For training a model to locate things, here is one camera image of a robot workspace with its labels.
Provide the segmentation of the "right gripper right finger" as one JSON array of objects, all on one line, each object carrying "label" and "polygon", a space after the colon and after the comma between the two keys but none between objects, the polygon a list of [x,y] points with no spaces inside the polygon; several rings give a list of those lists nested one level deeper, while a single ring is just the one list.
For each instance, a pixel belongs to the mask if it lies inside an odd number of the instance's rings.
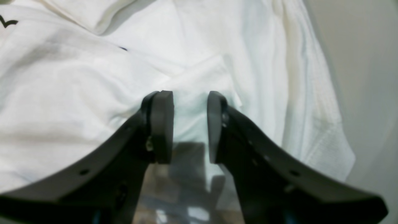
[{"label": "right gripper right finger", "polygon": [[217,91],[207,125],[210,162],[233,176],[246,224],[378,224],[388,214],[382,197],[301,163]]}]

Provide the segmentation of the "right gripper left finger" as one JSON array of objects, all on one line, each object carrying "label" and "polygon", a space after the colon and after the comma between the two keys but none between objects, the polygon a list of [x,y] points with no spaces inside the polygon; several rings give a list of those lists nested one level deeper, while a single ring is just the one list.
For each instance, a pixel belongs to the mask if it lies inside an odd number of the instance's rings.
[{"label": "right gripper left finger", "polygon": [[171,162],[173,125],[173,92],[152,92],[89,155],[1,194],[1,218],[18,224],[130,224],[149,164]]}]

